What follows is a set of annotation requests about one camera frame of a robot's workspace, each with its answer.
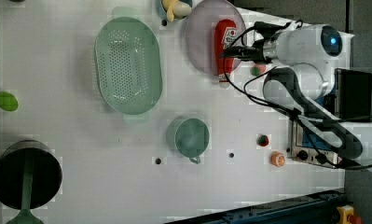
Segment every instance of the small green object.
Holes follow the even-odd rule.
[[[261,70],[258,67],[254,66],[251,70],[253,76],[258,77],[261,75]]]
[[[192,162],[199,164],[200,155],[209,145],[209,129],[200,119],[175,119],[170,125],[166,140]]]
[[[15,111],[18,109],[17,98],[11,93],[1,91],[0,92],[0,108],[6,111]]]

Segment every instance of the black cable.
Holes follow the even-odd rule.
[[[304,21],[303,21],[303,20],[297,20],[297,21],[296,21],[296,23],[299,23],[299,22],[301,22],[301,24],[298,25],[298,26],[296,27],[296,29],[301,28],[301,27],[304,25]]]
[[[371,116],[361,116],[361,117],[357,117],[357,118],[352,118],[352,119],[337,119],[336,122],[352,122],[352,121],[355,121],[355,120],[358,120],[358,119],[372,119],[372,115]]]
[[[296,21],[296,23],[298,22],[301,22],[300,25],[297,26],[297,29],[302,27],[304,22],[303,20],[298,20]],[[254,26],[253,27],[250,27],[248,29],[246,29],[242,34],[240,34],[237,38],[235,38],[232,43],[229,45],[230,47],[232,47],[236,41],[238,41],[240,38],[241,38],[241,43],[245,46],[244,44],[244,40],[243,40],[243,37],[244,35],[246,35],[247,33],[249,33],[250,31],[254,30]],[[226,77],[227,79],[227,82],[237,91],[241,92],[242,94],[246,95],[247,98],[249,98],[251,101],[253,101],[254,103],[258,104],[258,105],[262,105],[262,106],[269,106],[269,107],[272,107],[272,108],[275,108],[277,109],[279,112],[283,113],[284,115],[286,116],[290,116],[290,117],[294,117],[294,111],[288,109],[288,108],[285,108],[284,106],[281,106],[281,105],[277,105],[277,104],[274,104],[272,102],[269,102],[269,101],[266,101],[264,99],[261,99],[261,98],[258,98],[258,97],[255,97],[253,96],[252,94],[248,93],[247,90],[246,90],[246,87],[247,85],[249,85],[250,83],[252,83],[253,81],[257,80],[258,78],[261,78],[262,76],[265,76],[267,74],[269,74],[272,69],[275,69],[276,67],[273,67],[272,69],[270,69],[268,72],[264,73],[263,75],[259,76],[259,77],[255,77],[255,78],[252,78],[251,80],[247,81],[244,85],[243,85],[243,90],[239,89],[234,83],[232,83],[232,81],[229,79],[227,73],[226,73],[226,59],[227,57],[224,56],[224,60],[223,60],[223,70],[224,70],[224,76]],[[346,120],[349,120],[349,119],[342,119],[342,120],[335,120],[335,122],[340,122],[340,121],[346,121]],[[313,141],[311,141],[310,139],[310,134],[308,132],[306,132],[306,136],[308,138],[308,140],[310,141],[310,143],[312,144],[313,148],[316,150],[317,154],[319,155],[323,155],[325,157],[325,162],[327,162],[328,164],[334,166],[336,169],[338,168],[341,168],[341,169],[345,169],[345,170],[364,170],[364,169],[368,169],[368,168],[372,168],[372,164],[369,164],[367,166],[350,166],[350,167],[338,167],[337,164],[334,164],[333,162],[331,162],[329,159],[326,158],[326,156],[316,147],[316,145],[313,143]]]
[[[313,149],[317,152],[317,154],[319,155],[323,155],[325,157],[325,162],[327,162],[328,164],[334,166],[336,169],[344,169],[344,170],[365,170],[365,169],[369,169],[369,168],[372,168],[372,164],[369,164],[369,165],[360,165],[360,166],[348,166],[348,167],[339,167],[338,164],[334,164],[333,162],[331,162],[329,159],[326,158],[326,156],[316,147],[316,145],[313,143],[313,141],[311,141],[310,139],[310,134],[308,132],[305,132],[305,135],[307,136],[308,138],[308,141],[310,141],[311,145],[313,146]]]

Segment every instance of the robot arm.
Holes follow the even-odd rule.
[[[264,98],[298,111],[295,121],[315,133],[340,157],[370,164],[371,124],[352,128],[352,122],[337,122],[338,118],[314,101],[334,88],[334,70],[338,68],[338,55],[342,51],[339,32],[328,25],[288,27],[289,24],[256,22],[254,28],[264,39],[255,41],[251,47],[230,47],[224,55],[255,63],[287,65],[269,72],[263,87]]]

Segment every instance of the green cup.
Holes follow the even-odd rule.
[[[200,119],[179,117],[169,125],[166,141],[171,149],[199,164],[200,155],[209,145],[209,129]]]

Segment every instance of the white tabletop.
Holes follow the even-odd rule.
[[[125,124],[97,86],[94,40],[118,6],[144,13],[160,44],[163,93],[139,125]],[[286,22],[240,12],[247,27]],[[34,214],[46,224],[163,223],[343,187],[341,171],[291,160],[270,165],[274,150],[287,149],[288,119],[219,88],[187,58],[186,22],[162,27],[160,21],[153,1],[0,0],[0,87],[20,102],[16,112],[0,114],[1,150],[34,139],[55,149],[62,164],[60,192]],[[235,81],[250,78],[249,69],[243,63]],[[199,165],[165,143],[179,115],[209,126],[211,142]],[[259,133],[270,137],[265,148],[255,143]],[[154,163],[157,157],[163,164]],[[16,214],[4,207],[4,223]]]

